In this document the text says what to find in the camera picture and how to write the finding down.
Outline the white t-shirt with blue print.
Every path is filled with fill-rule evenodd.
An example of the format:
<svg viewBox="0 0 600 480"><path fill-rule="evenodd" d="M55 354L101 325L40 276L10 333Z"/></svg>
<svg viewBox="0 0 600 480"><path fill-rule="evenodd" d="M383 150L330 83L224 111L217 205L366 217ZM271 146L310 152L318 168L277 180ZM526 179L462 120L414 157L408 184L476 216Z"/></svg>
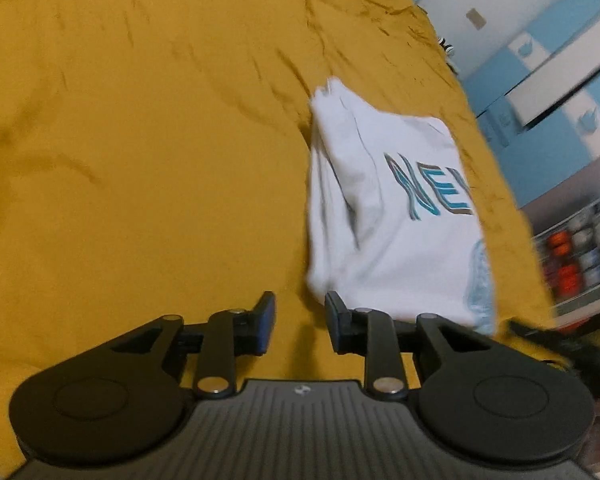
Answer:
<svg viewBox="0 0 600 480"><path fill-rule="evenodd" d="M398 321L434 313L495 333L494 279L451 131L383 112L338 78L310 101L306 284Z"/></svg>

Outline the shelf with folded clothes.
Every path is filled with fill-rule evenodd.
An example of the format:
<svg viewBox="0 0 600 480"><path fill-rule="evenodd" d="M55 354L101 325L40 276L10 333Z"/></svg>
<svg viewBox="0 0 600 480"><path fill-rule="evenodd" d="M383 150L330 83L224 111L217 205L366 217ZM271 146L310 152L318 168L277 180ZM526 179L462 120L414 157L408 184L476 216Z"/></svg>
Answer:
<svg viewBox="0 0 600 480"><path fill-rule="evenodd" d="M600 197L533 237L556 322L600 313Z"/></svg>

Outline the mustard yellow bed cover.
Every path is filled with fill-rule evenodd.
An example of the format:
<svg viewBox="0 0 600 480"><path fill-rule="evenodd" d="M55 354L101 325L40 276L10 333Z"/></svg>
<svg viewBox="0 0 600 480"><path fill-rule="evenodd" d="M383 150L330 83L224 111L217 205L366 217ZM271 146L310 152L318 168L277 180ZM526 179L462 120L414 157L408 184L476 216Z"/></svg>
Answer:
<svg viewBox="0 0 600 480"><path fill-rule="evenodd" d="M166 313L274 292L240 376L352 378L304 286L309 99L329 77L450 128L498 318L552 324L530 230L413 0L0 0L0 474L26 378Z"/></svg>

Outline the blue wardrobe with drawers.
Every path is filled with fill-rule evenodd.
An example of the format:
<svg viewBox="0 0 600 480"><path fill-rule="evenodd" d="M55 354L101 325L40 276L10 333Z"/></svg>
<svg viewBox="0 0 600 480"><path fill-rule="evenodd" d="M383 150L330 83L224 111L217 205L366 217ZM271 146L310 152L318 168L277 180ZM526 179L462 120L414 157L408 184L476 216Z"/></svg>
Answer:
<svg viewBox="0 0 600 480"><path fill-rule="evenodd" d="M600 158L600 0L556 0L463 82L524 207Z"/></svg>

